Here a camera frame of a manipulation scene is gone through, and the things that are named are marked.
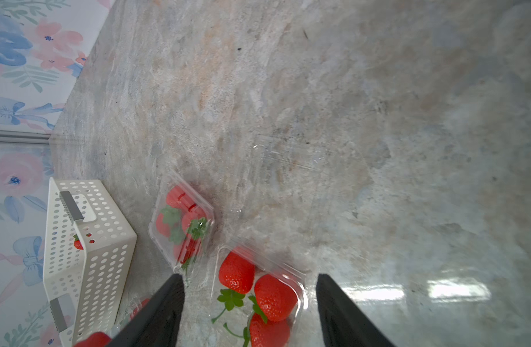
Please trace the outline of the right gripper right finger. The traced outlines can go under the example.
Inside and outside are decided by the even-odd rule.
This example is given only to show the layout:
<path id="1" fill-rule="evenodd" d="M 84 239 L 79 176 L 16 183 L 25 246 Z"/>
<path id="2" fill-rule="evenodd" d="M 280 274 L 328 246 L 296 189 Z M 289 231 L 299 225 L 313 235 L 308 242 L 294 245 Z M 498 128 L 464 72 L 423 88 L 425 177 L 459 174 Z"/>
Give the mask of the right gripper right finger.
<path id="1" fill-rule="evenodd" d="M 327 274 L 318 275 L 316 299 L 326 346 L 394 347 Z"/>

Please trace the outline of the white perforated plastic basket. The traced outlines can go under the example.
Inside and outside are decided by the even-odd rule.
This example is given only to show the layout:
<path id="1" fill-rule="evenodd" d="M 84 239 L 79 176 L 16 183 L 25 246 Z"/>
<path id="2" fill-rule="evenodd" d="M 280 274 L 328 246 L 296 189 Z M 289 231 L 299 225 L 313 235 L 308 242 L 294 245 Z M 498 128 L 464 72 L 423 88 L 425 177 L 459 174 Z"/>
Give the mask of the white perforated plastic basket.
<path id="1" fill-rule="evenodd" d="M 43 284 L 63 346 L 111 331 L 136 241 L 101 181 L 50 179 Z"/>

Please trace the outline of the strawberry back row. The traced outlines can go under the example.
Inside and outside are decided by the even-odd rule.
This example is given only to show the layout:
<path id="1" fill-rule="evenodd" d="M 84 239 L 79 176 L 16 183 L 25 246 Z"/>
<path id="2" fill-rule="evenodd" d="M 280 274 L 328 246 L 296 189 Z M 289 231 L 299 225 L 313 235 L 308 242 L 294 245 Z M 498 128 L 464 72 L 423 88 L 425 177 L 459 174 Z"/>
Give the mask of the strawberry back row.
<path id="1" fill-rule="evenodd" d="M 264 322 L 287 319 L 298 302 L 295 290 L 272 275 L 260 277 L 254 286 L 254 295 L 248 299 L 252 302 L 252 310 Z"/>
<path id="2" fill-rule="evenodd" d="M 236 252 L 230 252 L 218 272 L 220 290 L 217 302 L 224 305 L 222 311 L 211 319 L 215 323 L 225 312 L 244 306 L 244 298 L 252 289 L 255 278 L 255 266 Z"/>
<path id="3" fill-rule="evenodd" d="M 173 249 L 174 260 L 181 264 L 181 269 L 187 270 L 190 263 L 200 253 L 201 241 L 187 237 L 183 243 L 175 245 Z"/>

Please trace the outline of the strawberry lone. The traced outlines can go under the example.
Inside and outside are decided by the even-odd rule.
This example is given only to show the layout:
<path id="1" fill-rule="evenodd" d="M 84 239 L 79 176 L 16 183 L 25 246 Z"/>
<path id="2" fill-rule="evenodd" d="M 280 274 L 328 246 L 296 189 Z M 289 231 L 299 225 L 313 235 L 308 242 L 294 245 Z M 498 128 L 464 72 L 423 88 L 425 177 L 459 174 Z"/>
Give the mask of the strawberry lone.
<path id="1" fill-rule="evenodd" d="M 194 199 L 179 185 L 174 186 L 167 193 L 166 204 L 184 213 L 192 211 L 197 206 Z"/>

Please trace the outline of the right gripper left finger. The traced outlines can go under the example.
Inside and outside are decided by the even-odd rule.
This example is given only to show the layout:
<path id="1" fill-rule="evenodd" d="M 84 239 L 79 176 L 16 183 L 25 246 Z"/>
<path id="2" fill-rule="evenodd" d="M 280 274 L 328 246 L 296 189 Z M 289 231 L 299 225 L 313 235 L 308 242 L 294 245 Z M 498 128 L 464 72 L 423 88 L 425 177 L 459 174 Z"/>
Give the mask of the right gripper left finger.
<path id="1" fill-rule="evenodd" d="M 108 345 L 176 347 L 184 303 L 183 277 L 174 274 Z"/>

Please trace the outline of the strawberry with stem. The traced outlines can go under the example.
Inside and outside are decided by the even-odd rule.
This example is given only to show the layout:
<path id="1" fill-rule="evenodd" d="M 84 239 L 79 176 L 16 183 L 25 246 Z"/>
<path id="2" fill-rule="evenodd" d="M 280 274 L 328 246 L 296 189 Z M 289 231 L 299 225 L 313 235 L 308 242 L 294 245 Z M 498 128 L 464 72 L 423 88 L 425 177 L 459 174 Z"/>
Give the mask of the strawberry with stem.
<path id="1" fill-rule="evenodd" d="M 179 227 L 180 221 L 180 210 L 167 206 L 158 213 L 156 229 L 162 236 L 170 238 L 173 231 Z"/>

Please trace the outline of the clear plastic clamshell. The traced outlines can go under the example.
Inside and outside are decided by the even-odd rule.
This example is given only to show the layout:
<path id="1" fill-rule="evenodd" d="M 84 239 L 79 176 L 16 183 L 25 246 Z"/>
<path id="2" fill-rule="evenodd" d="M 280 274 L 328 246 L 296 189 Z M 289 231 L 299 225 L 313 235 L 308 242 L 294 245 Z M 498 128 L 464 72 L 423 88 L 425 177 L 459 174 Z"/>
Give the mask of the clear plastic clamshell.
<path id="1" fill-rule="evenodd" d="M 218 346 L 288 346 L 309 307 L 331 155 L 260 136 L 242 165 L 215 253 L 209 316 Z"/>
<path id="2" fill-rule="evenodd" d="M 206 255 L 214 224 L 213 206 L 189 182 L 175 171 L 162 176 L 148 234 L 186 281 Z"/>

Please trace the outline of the clear plastic clamshell container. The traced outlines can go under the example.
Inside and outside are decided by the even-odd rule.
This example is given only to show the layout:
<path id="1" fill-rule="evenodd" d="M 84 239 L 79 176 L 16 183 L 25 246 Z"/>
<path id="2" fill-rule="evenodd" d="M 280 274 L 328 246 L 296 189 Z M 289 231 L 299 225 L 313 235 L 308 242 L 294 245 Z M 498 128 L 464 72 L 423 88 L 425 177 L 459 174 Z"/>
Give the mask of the clear plastic clamshell container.
<path id="1" fill-rule="evenodd" d="M 119 322 L 110 331 L 110 336 L 115 337 L 126 325 L 144 308 L 151 300 L 149 296 L 134 296 L 124 314 L 119 318 Z"/>

